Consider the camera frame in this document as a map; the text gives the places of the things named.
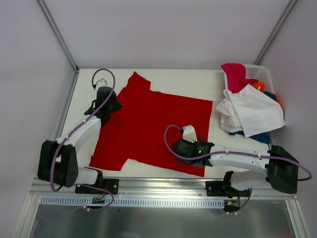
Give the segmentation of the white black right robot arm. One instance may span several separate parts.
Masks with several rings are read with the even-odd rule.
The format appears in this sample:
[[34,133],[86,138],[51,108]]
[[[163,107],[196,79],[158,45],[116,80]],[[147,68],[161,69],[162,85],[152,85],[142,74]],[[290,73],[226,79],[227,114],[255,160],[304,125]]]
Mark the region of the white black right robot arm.
[[179,139],[173,152],[182,163],[197,167],[234,167],[222,182],[222,192],[233,196],[249,188],[273,188],[286,194],[297,193],[298,160],[283,147],[248,151],[223,147],[211,142],[189,142]]

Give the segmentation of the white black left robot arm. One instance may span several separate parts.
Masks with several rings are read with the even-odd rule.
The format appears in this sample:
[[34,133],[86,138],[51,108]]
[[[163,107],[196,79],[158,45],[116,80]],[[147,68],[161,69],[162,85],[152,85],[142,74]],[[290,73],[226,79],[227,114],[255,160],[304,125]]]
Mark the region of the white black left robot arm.
[[79,167],[77,153],[82,146],[109,121],[112,113],[122,108],[113,88],[102,86],[84,113],[80,123],[55,141],[46,140],[41,147],[38,178],[48,181],[54,192],[63,187],[86,184],[91,193],[102,191],[102,172]]

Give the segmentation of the red t shirt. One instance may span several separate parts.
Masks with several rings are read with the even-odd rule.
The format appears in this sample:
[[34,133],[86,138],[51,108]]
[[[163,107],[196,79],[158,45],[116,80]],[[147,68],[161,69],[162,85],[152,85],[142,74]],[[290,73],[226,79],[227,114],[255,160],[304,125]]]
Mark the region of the red t shirt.
[[167,149],[181,138],[176,128],[192,125],[208,136],[212,101],[155,92],[150,81],[134,72],[118,95],[123,107],[113,113],[100,131],[90,166],[120,171],[128,159],[203,177],[205,169],[180,164]]

